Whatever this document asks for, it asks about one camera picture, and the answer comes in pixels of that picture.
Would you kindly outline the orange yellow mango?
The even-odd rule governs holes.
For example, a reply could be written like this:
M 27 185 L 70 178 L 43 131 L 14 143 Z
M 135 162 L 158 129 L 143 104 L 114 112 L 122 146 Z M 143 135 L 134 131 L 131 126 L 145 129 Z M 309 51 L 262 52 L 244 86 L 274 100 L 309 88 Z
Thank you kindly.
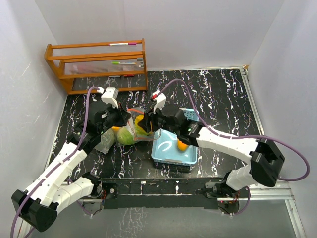
M 178 140 L 177 141 L 177 147 L 180 151 L 184 152 L 188 149 L 189 145 L 185 144 L 184 142 Z

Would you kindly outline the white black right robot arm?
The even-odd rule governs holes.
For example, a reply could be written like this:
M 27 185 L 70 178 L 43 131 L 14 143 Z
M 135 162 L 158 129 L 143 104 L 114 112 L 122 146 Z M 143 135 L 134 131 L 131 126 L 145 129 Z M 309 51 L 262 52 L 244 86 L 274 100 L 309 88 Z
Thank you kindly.
M 244 167 L 229 171 L 220 183 L 205 189 L 214 196 L 231 197 L 253 184 L 274 187 L 285 161 L 273 141 L 263 138 L 239 139 L 227 133 L 212 133 L 201 122 L 186 118 L 176 104 L 146 111 L 137 125 L 147 133 L 167 130 L 187 145 L 213 149 L 244 161 Z

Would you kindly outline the clear orange-zip bag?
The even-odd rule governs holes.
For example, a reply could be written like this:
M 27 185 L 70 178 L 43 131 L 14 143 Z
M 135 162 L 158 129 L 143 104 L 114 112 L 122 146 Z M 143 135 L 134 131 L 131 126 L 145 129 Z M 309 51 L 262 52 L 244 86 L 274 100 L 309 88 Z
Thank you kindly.
M 103 154 L 107 154 L 116 141 L 117 133 L 112 128 L 110 128 L 101 135 L 101 141 L 95 146 L 95 149 Z
M 139 126 L 139 122 L 143 119 L 145 109 L 128 108 L 131 118 L 127 125 L 119 127 L 116 132 L 116 145 L 118 147 L 132 145 L 141 141 L 156 141 L 161 137 L 161 129 L 156 132 L 146 132 Z

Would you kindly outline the netted green melon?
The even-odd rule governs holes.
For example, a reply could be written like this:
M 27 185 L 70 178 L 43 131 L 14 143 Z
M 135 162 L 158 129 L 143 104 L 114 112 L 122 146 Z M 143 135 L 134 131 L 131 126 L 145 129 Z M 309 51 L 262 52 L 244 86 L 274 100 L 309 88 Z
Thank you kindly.
M 109 129 L 101 136 L 101 152 L 108 153 L 114 143 L 115 134 L 112 129 Z

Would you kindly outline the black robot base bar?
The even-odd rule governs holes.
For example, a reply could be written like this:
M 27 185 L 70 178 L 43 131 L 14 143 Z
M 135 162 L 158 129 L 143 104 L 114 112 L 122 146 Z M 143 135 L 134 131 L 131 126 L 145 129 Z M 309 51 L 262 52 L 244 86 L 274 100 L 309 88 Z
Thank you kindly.
M 101 202 L 104 209 L 195 207 L 236 213 L 243 208 L 248 192 L 237 196 L 214 197 L 211 187 L 219 183 L 212 178 L 103 178 L 101 195 L 85 202 Z

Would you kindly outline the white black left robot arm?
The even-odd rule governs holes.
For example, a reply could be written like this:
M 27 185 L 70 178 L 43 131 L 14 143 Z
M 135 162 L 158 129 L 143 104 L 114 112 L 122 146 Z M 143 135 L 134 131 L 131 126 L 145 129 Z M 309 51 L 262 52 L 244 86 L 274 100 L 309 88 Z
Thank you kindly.
M 114 126 L 126 126 L 131 114 L 122 105 L 113 107 L 102 101 L 88 107 L 85 118 L 76 123 L 47 169 L 24 191 L 16 190 L 11 197 L 17 217 L 39 232 L 46 231 L 63 209 L 80 198 L 96 198 L 102 193 L 101 179 L 90 172 L 64 188 L 61 185 L 101 142 L 102 135 Z

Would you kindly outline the yellow starfruit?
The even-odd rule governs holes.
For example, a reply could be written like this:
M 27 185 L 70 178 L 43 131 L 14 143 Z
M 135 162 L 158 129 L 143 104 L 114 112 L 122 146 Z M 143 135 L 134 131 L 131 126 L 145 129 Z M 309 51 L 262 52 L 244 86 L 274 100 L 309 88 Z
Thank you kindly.
M 146 132 L 139 126 L 139 122 L 143 119 L 143 115 L 138 115 L 134 120 L 134 128 L 137 134 L 146 134 Z

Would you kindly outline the green cabbage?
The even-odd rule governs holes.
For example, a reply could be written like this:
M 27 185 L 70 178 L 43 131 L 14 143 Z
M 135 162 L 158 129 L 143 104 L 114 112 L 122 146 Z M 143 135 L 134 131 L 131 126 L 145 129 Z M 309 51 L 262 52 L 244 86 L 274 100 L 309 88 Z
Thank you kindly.
M 120 145 L 131 145 L 134 144 L 134 137 L 125 127 L 121 128 L 117 133 L 117 142 Z

